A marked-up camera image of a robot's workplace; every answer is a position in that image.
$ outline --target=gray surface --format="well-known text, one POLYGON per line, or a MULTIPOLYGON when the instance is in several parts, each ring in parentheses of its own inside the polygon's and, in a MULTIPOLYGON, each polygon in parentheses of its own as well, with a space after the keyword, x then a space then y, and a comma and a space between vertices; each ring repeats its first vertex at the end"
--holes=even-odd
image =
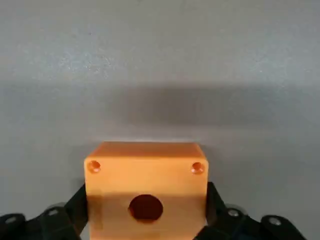
POLYGON ((227 202, 318 239, 319 28, 318 0, 2 0, 0 213, 67 200, 101 141, 197 141, 227 202))

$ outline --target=screw hole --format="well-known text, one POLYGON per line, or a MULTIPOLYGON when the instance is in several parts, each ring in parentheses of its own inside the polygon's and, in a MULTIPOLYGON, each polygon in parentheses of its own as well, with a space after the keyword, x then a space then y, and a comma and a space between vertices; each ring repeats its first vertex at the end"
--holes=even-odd
POLYGON ((9 217, 7 220, 5 220, 5 224, 11 224, 15 222, 17 218, 15 216, 9 217))
POLYGON ((100 163, 99 162, 97 162, 97 161, 91 161, 91 162, 89 162, 89 164, 88 164, 88 170, 90 171, 90 173, 92 173, 92 174, 96 174, 96 173, 98 173, 98 172, 100 172, 100 163))
POLYGON ((205 166, 201 162, 192 164, 191 172, 194 174, 202 174, 205 171, 205 166))
POLYGON ((151 224, 164 212, 164 206, 158 198, 149 194, 136 196, 129 205, 129 213, 140 223, 151 224))
POLYGON ((57 209, 53 209, 53 210, 48 212, 49 216, 53 216, 53 215, 56 215, 56 214, 58 214, 58 210, 57 209))

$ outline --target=orange box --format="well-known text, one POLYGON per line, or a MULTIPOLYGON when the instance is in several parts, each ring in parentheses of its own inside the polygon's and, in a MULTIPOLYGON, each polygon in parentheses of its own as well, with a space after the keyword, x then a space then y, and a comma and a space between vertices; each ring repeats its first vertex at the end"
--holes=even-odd
POLYGON ((193 239, 208 167, 196 143, 103 142, 84 161, 90 239, 193 239))

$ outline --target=box top face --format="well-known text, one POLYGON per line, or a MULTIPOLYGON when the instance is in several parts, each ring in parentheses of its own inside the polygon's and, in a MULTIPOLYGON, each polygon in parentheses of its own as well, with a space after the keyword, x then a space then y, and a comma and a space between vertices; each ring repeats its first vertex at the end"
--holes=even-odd
POLYGON ((88 157, 205 159, 201 148, 192 142, 103 142, 88 157))

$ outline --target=screw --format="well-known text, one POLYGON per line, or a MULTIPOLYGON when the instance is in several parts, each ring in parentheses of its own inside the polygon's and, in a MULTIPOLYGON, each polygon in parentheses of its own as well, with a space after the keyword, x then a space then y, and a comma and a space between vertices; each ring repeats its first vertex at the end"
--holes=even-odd
POLYGON ((228 211, 228 214, 231 216, 231 217, 239 217, 239 212, 237 210, 234 210, 234 209, 230 209, 228 211))
POLYGON ((53 215, 56 215, 57 213, 58 213, 58 210, 53 209, 53 210, 49 211, 48 215, 53 216, 53 215))
POLYGON ((281 221, 278 218, 275 217, 270 217, 269 218, 269 223, 276 225, 276 226, 280 226, 281 225, 281 221))
POLYGON ((13 223, 15 220, 17 220, 16 217, 15 217, 15 216, 12 216, 12 217, 9 217, 7 220, 5 220, 5 223, 6 223, 6 224, 11 224, 11 223, 13 223))

